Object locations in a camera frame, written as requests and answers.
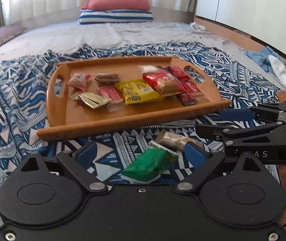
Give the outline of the yellow snack packet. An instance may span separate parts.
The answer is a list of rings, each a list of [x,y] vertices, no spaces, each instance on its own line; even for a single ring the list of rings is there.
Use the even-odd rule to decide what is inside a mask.
[[[155,102],[161,96],[144,80],[123,81],[115,84],[115,88],[123,94],[126,105]]]

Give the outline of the white translucent snack packet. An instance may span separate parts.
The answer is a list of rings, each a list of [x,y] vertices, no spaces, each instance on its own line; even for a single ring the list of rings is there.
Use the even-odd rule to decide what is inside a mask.
[[[159,74],[160,70],[152,65],[139,65],[138,69],[142,72],[143,75],[145,74]]]

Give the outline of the beige nougat bar packet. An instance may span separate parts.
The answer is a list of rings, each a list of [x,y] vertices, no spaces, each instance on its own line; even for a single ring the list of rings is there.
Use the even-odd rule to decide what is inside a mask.
[[[195,139],[167,132],[165,130],[159,133],[159,135],[155,139],[155,142],[168,149],[181,152],[184,151],[185,144],[188,142],[192,142],[203,148],[203,143],[201,141],[196,141]]]

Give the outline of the brown snack packet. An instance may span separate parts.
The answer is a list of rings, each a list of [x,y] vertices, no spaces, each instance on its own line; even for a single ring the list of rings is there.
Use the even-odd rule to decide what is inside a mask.
[[[99,84],[115,84],[120,81],[118,74],[97,74],[95,80]]]

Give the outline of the red gold cracker packet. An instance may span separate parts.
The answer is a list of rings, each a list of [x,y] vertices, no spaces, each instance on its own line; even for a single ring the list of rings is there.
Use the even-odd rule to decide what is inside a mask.
[[[145,74],[142,76],[145,82],[147,82],[153,90],[160,94],[162,97],[173,96],[177,93],[175,80],[166,74]]]

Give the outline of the red Biscoff biscuit packet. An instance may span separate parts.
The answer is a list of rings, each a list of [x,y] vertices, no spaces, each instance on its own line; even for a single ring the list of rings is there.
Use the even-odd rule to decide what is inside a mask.
[[[199,88],[195,85],[194,82],[190,80],[181,81],[183,87],[194,97],[202,97],[203,93],[199,90]]]

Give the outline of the red patterned biscuit packet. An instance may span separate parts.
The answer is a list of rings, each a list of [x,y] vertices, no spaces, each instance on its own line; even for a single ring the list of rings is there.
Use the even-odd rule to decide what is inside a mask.
[[[107,104],[107,109],[110,113],[121,110],[125,107],[125,101],[119,91],[112,85],[98,86],[100,96],[107,97],[111,101]]]

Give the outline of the pink white snack packet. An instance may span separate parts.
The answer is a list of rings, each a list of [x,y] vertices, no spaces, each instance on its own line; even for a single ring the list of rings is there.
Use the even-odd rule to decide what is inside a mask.
[[[67,81],[66,85],[74,89],[85,91],[86,82],[90,77],[91,77],[90,74],[74,73],[72,77]]]

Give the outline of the grey bed sheet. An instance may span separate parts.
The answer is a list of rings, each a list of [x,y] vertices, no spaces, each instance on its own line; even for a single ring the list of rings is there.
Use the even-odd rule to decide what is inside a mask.
[[[246,48],[236,45],[230,38],[210,32],[198,32],[185,23],[163,21],[141,23],[103,23],[80,25],[63,22],[27,30],[20,36],[0,46],[0,61],[16,59],[24,55],[42,54],[46,50],[71,53],[83,44],[93,48],[121,47],[128,44],[158,44],[161,42],[200,42],[205,47],[216,47],[230,55],[247,69],[262,74],[275,85],[283,86],[273,74],[245,56]]]

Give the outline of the small dark red bar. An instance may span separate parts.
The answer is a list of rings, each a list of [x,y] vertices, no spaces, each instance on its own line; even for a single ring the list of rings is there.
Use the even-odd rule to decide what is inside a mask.
[[[169,72],[179,81],[187,81],[190,79],[190,76],[177,65],[170,65],[168,68]]]

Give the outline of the green snack packet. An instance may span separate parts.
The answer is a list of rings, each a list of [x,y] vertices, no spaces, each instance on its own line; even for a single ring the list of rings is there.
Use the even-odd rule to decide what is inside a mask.
[[[150,183],[179,159],[179,155],[151,141],[148,149],[121,172],[121,178],[134,183]]]

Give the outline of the gold foil snack packet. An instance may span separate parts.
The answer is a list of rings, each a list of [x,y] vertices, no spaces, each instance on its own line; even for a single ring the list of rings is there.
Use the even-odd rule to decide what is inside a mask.
[[[92,109],[97,109],[111,102],[111,99],[108,97],[102,97],[97,94],[88,93],[88,92],[74,93],[71,96],[71,100],[85,104],[86,106],[91,107]]]

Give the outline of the crumpled white tissue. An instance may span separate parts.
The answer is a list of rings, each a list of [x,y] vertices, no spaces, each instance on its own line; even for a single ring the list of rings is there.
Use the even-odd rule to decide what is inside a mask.
[[[192,28],[193,30],[196,30],[198,32],[206,32],[206,28],[203,25],[198,24],[196,22],[190,23],[190,28]]]

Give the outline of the long red snack bar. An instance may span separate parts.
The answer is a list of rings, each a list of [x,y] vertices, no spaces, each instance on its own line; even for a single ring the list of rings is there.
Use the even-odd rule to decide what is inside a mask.
[[[183,87],[183,85],[181,84],[181,81],[179,81],[178,79],[176,79],[170,72],[169,72],[169,66],[158,66],[158,69],[160,70],[161,73],[166,74],[169,77],[172,77],[175,80],[175,85],[176,85],[176,89],[175,92],[178,95],[178,98],[180,99],[180,102],[182,102],[182,104],[184,106],[192,106],[195,105],[197,103],[196,99]]]

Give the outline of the blue striped pillow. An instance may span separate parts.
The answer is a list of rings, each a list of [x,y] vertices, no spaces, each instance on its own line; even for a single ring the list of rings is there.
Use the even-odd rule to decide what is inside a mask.
[[[153,21],[151,11],[142,10],[82,10],[79,16],[80,25],[99,23],[131,23]]]

